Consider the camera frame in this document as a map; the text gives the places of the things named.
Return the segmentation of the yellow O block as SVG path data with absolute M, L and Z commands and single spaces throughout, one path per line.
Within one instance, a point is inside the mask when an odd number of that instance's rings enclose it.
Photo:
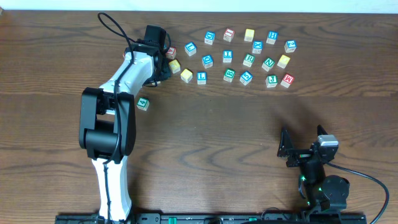
M 280 68 L 285 68 L 290 62 L 290 57 L 286 55 L 281 55 L 279 61 L 277 62 L 277 66 Z

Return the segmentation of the blue L block front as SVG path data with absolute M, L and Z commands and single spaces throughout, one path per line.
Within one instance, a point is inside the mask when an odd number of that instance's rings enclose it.
M 206 82 L 207 82 L 206 72 L 198 72 L 197 73 L 197 84 L 198 85 L 206 85 Z

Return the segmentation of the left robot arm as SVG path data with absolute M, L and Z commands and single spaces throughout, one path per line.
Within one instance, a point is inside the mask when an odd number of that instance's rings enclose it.
M 98 88 L 81 95 L 79 144 L 98 178 L 99 216 L 124 223 L 132 207 L 127 187 L 127 160 L 136 140 L 134 98 L 143 85 L 168 78 L 162 49 L 133 44 L 126 48 L 116 73 Z

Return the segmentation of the green R block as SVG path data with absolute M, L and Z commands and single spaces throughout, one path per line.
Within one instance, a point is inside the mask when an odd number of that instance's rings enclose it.
M 246 54 L 243 59 L 243 65 L 246 67 L 252 67 L 254 60 L 255 56 L 253 56 L 252 54 Z

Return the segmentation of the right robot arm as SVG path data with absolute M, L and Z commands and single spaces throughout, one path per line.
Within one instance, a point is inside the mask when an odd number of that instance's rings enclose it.
M 286 159 L 287 167 L 298 167 L 298 190 L 308 206 L 320 212 L 339 212 L 347 208 L 349 181 L 338 175 L 326 175 L 324 165 L 335 158 L 337 138 L 317 126 L 317 139 L 308 149 L 297 149 L 286 128 L 281 129 L 277 157 Z

